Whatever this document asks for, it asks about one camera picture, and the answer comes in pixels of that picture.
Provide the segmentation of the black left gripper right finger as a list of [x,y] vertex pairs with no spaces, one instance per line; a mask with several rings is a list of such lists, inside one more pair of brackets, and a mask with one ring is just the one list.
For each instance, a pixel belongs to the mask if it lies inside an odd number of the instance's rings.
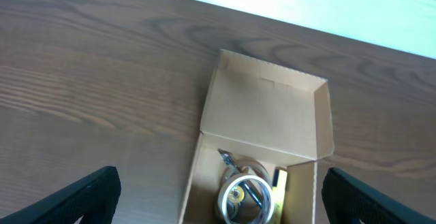
[[337,167],[324,178],[322,200],[331,224],[435,224]]

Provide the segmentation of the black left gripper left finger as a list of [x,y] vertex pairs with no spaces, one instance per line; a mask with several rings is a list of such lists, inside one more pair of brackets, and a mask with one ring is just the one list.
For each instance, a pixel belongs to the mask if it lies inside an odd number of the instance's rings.
[[1,219],[3,224],[111,223],[121,195],[114,166],[105,166]]

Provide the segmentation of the yellow highlighter marker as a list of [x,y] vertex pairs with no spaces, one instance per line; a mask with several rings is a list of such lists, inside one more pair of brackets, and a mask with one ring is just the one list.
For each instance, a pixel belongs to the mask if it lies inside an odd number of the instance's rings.
[[283,203],[285,199],[285,189],[287,184],[287,171],[276,168],[272,180],[272,196],[274,200],[274,212],[270,224],[280,224],[283,213]]

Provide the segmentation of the clear tape roll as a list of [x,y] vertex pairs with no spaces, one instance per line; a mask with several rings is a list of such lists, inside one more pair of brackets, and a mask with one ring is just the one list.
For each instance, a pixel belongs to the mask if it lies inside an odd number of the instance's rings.
[[[245,170],[254,171],[255,175],[259,176],[263,180],[265,180],[268,185],[272,186],[272,178],[270,174],[267,172],[266,168],[256,160],[253,159],[237,159],[236,165],[244,172]],[[224,169],[223,174],[220,179],[220,185],[223,185],[226,180],[228,180],[231,176],[235,175],[234,170],[227,166]]]

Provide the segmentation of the black pen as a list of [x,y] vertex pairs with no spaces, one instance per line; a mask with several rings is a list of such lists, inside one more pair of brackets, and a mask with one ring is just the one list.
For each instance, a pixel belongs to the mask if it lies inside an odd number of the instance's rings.
[[[236,172],[237,174],[242,173],[242,170],[236,164],[236,160],[235,160],[234,156],[232,155],[232,153],[225,151],[225,150],[222,150],[220,148],[218,149],[218,152],[221,155],[221,157],[223,158],[223,161],[227,166],[232,168],[234,170],[234,172]],[[240,183],[240,186],[251,196],[251,198],[258,205],[258,207],[260,207],[260,208],[263,207],[263,203],[261,201],[260,194],[254,189],[254,186],[250,182],[242,181]]]

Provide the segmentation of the white tape roll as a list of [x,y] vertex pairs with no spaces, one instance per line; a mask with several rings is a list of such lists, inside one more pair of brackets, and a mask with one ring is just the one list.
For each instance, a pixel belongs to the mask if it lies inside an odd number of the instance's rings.
[[236,218],[238,214],[243,212],[240,208],[240,205],[243,201],[233,200],[231,198],[231,192],[233,192],[235,187],[238,187],[239,185],[246,185],[249,183],[249,181],[255,181],[259,184],[263,197],[260,212],[257,217],[250,222],[250,224],[266,224],[273,217],[275,204],[273,201],[274,197],[271,187],[259,176],[241,173],[230,177],[223,184],[218,195],[218,210],[223,220],[227,224],[238,224],[233,220],[233,218]]

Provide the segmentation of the cardboard box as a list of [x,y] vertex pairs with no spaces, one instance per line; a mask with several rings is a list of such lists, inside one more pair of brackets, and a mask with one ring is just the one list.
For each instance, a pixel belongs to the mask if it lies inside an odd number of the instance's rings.
[[222,50],[200,121],[180,223],[216,223],[220,150],[287,170],[283,223],[314,223],[317,162],[334,152],[328,82]]

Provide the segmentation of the black yellow correction tape dispenser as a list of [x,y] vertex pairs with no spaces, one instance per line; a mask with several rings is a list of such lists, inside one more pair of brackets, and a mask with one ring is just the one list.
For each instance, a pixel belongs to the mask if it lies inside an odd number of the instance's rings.
[[239,209],[245,200],[245,190],[241,186],[232,187],[227,198],[227,212],[231,220],[239,215]]

